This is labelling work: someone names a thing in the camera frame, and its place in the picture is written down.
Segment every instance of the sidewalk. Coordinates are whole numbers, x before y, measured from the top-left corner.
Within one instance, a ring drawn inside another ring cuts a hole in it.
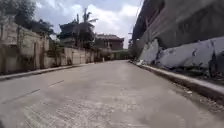
[[[39,74],[43,74],[43,73],[64,70],[64,69],[76,68],[76,67],[85,66],[85,65],[89,65],[89,64],[63,66],[63,67],[57,67],[57,68],[49,68],[49,69],[36,70],[36,71],[31,71],[31,72],[26,72],[26,73],[18,73],[18,74],[12,74],[12,75],[4,75],[4,76],[0,76],[0,82],[1,81],[6,81],[6,80],[11,80],[11,79],[16,79],[16,78],[21,78],[21,77],[28,77],[28,76],[32,76],[32,75],[39,75]]]
[[[166,70],[151,67],[151,66],[137,65],[136,63],[131,61],[129,62],[142,69],[148,70],[159,76],[162,76],[172,82],[183,85],[205,97],[208,97],[216,101],[217,103],[221,105],[224,105],[224,85],[210,83],[204,80],[199,80],[189,76],[176,74],[170,71],[166,71]]]

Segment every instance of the road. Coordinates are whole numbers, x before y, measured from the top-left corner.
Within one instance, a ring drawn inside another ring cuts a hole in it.
[[[4,128],[223,128],[223,115],[222,106],[126,61],[0,83]]]

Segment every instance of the palm tree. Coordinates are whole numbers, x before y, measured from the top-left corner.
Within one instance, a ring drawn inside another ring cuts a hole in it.
[[[91,12],[87,12],[87,8],[84,9],[84,14],[82,16],[83,21],[79,21],[79,15],[74,19],[73,23],[77,24],[76,32],[77,38],[81,42],[82,47],[89,48],[91,41],[94,40],[94,25],[92,23],[96,22],[98,19],[90,19]]]

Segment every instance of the sky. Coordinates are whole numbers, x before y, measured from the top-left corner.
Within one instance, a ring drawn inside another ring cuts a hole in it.
[[[125,38],[124,48],[127,48],[131,38],[128,33],[132,32],[139,6],[141,0],[36,0],[35,19],[49,21],[59,33],[59,24],[73,21],[76,14],[81,16],[83,9],[88,8],[91,19],[99,19],[94,23],[94,31]]]

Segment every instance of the building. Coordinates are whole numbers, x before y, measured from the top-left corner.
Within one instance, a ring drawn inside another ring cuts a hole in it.
[[[101,49],[108,50],[123,50],[124,38],[120,38],[116,35],[97,34],[95,37],[95,46]]]
[[[81,47],[81,44],[77,40],[77,25],[73,22],[60,25],[61,33],[57,36],[60,39],[60,43],[68,47]]]
[[[135,57],[165,69],[224,76],[223,12],[223,0],[145,0],[132,35]]]
[[[133,30],[140,55],[155,38],[164,49],[224,34],[223,0],[145,0]]]
[[[124,38],[120,38],[112,34],[97,34],[95,36],[94,47],[100,49],[100,57],[104,57],[107,60],[119,59],[118,51],[123,51]]]

